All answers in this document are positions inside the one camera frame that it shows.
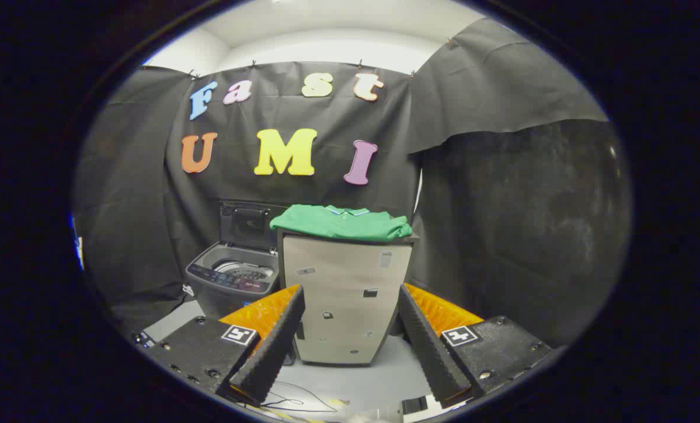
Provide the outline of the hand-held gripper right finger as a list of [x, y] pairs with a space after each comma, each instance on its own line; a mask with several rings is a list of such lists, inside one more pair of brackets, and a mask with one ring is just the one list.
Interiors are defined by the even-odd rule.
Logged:
[[508, 317], [481, 318], [411, 284], [399, 289], [398, 311], [428, 386], [444, 406], [511, 385], [554, 354]]

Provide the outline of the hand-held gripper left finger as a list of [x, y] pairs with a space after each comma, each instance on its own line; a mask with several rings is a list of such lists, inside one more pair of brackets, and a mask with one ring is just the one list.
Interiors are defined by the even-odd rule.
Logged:
[[219, 319], [194, 317], [145, 349], [186, 382], [256, 407], [277, 380], [304, 311], [297, 284]]

